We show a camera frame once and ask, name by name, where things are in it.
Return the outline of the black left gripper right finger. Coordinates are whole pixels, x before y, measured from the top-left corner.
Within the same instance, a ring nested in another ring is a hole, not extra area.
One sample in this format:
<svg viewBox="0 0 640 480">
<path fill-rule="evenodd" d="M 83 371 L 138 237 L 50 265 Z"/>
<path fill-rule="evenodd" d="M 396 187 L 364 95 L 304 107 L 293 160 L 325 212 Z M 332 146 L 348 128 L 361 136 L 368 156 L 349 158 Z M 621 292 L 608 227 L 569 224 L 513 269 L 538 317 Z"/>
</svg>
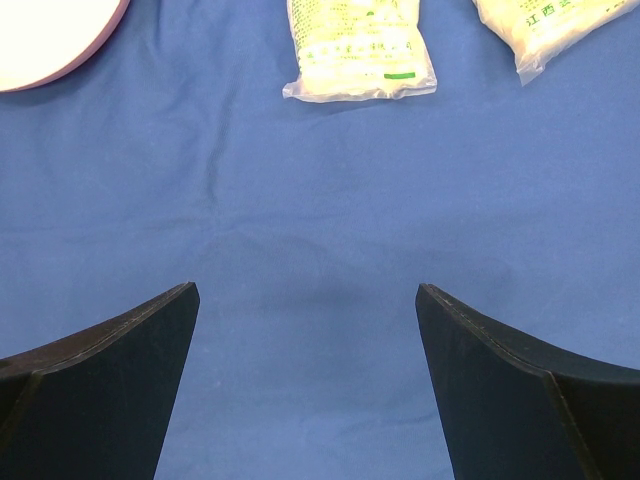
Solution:
<svg viewBox="0 0 640 480">
<path fill-rule="evenodd" d="M 415 305 L 455 478 L 638 478 L 638 370 L 551 345 L 432 284 Z"/>
</svg>

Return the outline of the blue surgical drape cloth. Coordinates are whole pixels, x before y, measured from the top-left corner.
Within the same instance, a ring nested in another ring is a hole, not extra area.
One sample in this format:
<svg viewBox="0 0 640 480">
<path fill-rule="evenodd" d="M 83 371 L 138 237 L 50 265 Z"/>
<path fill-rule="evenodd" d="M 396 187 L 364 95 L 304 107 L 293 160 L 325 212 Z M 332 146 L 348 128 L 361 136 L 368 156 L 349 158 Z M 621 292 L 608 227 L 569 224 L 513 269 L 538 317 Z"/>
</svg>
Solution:
<svg viewBox="0 0 640 480">
<path fill-rule="evenodd" d="M 1 99 L 1 353 L 183 282 L 200 309 L 161 479 L 449 479 L 415 311 L 437 285 L 639 364 L 639 15 L 522 85 L 469 1 L 425 1 L 429 95 L 286 99 L 282 1 L 134 1 Z"/>
</svg>

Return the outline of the green gauze packet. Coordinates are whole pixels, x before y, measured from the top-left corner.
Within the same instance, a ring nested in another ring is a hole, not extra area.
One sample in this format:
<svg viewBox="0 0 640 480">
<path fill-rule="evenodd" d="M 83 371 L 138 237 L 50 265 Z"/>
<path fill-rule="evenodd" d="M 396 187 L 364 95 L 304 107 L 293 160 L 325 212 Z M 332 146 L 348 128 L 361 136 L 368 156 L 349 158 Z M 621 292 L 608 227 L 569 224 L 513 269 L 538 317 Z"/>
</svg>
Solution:
<svg viewBox="0 0 640 480">
<path fill-rule="evenodd" d="M 282 95 L 305 102 L 431 94 L 436 74 L 416 0 L 287 3 L 299 74 Z"/>
<path fill-rule="evenodd" d="M 520 83 L 599 27 L 639 6 L 638 0 L 476 0 L 482 24 L 514 54 Z"/>
</svg>

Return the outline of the pink plastic plate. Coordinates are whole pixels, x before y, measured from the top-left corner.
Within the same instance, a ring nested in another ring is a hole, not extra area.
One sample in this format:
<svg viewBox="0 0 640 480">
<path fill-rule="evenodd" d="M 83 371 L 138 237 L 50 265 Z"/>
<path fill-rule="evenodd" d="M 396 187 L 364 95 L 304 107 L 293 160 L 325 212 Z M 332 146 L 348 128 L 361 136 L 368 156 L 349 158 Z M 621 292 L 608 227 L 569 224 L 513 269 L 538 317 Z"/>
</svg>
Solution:
<svg viewBox="0 0 640 480">
<path fill-rule="evenodd" d="M 3 1 L 1 90 L 52 82 L 87 61 L 122 20 L 127 1 Z"/>
</svg>

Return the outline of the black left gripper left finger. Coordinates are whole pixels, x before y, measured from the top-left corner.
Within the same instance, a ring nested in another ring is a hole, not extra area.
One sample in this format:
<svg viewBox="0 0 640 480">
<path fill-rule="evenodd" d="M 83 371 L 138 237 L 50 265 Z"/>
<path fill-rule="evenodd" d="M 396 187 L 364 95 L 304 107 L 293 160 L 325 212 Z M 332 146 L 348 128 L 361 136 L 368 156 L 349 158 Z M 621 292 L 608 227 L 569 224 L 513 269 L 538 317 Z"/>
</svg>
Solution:
<svg viewBox="0 0 640 480">
<path fill-rule="evenodd" d="M 1 361 L 4 479 L 151 479 L 198 315 L 177 285 Z"/>
</svg>

